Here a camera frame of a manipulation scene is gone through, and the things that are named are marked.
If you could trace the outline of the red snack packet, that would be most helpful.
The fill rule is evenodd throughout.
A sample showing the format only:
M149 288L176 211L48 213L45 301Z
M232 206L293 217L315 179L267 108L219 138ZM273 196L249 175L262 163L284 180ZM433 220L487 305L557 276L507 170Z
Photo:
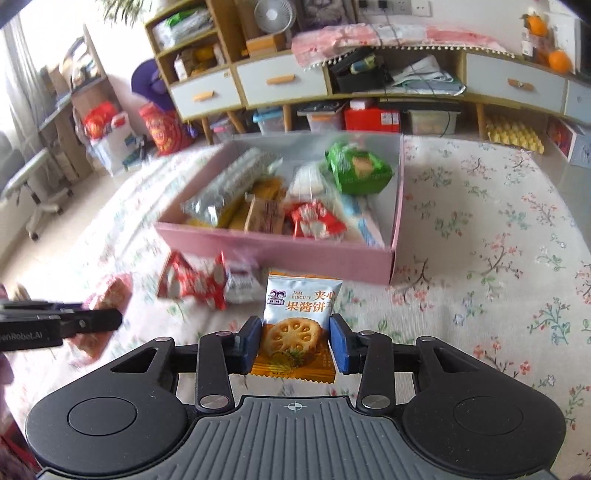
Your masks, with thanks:
M160 274L156 296L160 299L193 298L212 309L226 308L224 297L228 282L224 257L219 253L204 267L194 267L179 251L171 251Z

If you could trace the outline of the lotus root biscuit packet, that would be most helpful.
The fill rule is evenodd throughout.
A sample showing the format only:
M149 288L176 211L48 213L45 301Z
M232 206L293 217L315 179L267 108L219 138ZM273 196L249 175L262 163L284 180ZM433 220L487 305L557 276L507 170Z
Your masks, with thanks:
M329 318L342 280L271 271L256 376L329 384L335 365L329 351Z

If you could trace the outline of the brown beef biscuit packet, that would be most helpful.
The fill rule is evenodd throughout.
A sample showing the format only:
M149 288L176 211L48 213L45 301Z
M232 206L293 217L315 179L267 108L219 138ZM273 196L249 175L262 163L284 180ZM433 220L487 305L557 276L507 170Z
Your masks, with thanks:
M283 233L284 216L286 213L280 201L252 197L243 230L250 233L280 235Z

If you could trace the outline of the white blue candy packet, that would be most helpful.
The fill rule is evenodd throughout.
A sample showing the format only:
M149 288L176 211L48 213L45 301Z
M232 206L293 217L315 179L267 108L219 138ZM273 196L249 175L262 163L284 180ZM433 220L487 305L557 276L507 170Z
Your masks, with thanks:
M262 284L259 267L249 263L229 261L225 264L226 283L224 299L229 304L263 301L266 289Z

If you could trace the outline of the red rice cracker packet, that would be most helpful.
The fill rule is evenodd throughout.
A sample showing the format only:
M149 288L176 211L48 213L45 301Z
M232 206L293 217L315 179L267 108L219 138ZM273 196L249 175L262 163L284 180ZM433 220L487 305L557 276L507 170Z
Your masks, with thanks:
M339 240L348 230L320 200L294 203L287 210L287 216L294 225L294 238Z

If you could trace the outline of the silver foil snack pack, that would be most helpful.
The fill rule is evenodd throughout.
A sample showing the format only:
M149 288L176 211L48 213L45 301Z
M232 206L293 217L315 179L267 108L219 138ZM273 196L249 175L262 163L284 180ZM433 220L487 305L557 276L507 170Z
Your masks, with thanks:
M225 228L257 180L269 177L283 158L252 147L238 156L211 182L180 204L181 211L198 227Z

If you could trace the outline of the pink cardboard box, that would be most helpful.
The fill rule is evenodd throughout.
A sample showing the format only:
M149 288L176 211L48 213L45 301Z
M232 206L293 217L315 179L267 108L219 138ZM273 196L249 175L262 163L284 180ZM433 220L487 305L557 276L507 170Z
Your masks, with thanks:
M335 142L351 142L388 161L394 178L382 193L370 199L385 242L370 247L352 241L294 238L290 235L239 232L187 225L181 203L199 193L249 148L272 152L281 159L280 175L287 177L305 162L322 160ZM236 261L250 260L301 274L387 286L394 274L403 208L404 137L401 134L336 131L325 134L291 132L272 135L247 134L222 144L188 181L155 223L167 245L185 254L213 258L222 252Z

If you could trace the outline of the clear rice cake packet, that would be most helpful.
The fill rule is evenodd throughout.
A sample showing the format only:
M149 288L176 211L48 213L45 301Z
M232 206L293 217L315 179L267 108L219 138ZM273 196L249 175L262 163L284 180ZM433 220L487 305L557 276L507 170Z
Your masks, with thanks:
M309 162L297 169L294 179L287 187L286 199L293 203L325 200L329 194L329 183L325 179L324 164Z

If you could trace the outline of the red lantern bag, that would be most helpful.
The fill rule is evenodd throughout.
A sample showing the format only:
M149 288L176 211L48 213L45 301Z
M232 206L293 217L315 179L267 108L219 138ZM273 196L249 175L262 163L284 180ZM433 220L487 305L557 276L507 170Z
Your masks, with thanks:
M175 154L192 145L193 138L174 110L163 111L154 103L146 103L139 115L160 155Z

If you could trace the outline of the red storage box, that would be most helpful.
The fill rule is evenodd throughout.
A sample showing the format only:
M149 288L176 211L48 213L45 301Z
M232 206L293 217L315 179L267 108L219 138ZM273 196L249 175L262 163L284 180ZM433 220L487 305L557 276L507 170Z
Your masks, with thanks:
M400 133L401 118L398 110L370 107L363 110L348 109L344 114L348 131Z

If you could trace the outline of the yellow egg tray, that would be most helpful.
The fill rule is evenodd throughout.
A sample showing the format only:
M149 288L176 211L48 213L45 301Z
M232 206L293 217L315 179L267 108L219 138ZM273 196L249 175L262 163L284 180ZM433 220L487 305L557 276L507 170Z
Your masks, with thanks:
M506 146L543 154L545 147L538 133L522 121L494 115L485 118L485 130L489 141Z

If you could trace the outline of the purple hat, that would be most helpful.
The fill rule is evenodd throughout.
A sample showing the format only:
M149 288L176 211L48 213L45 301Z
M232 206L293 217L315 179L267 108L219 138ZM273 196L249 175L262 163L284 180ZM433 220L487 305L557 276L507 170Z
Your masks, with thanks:
M131 77L131 91L155 104L162 111L175 109L154 59L142 62L135 69Z

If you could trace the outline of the pink cloth on cabinet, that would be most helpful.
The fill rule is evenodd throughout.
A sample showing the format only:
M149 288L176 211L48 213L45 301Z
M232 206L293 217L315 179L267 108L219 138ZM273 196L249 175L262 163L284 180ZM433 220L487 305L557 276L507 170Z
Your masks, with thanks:
M311 69L332 64L356 49L475 50L515 58L494 38L459 27L423 24L349 24L297 34L291 41L297 64Z

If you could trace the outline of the small white desk fan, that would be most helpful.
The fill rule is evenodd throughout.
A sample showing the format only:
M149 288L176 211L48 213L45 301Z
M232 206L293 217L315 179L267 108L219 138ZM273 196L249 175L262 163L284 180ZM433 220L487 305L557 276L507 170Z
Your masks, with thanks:
M287 0L259 0L253 14L256 25L266 34L286 32L296 22L296 9Z

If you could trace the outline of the framed cat picture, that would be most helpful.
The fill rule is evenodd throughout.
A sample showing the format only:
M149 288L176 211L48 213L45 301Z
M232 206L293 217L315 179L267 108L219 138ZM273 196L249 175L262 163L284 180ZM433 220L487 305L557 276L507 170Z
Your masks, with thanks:
M327 26L342 26L355 22L351 1L300 0L297 5L297 21L301 30L317 30Z

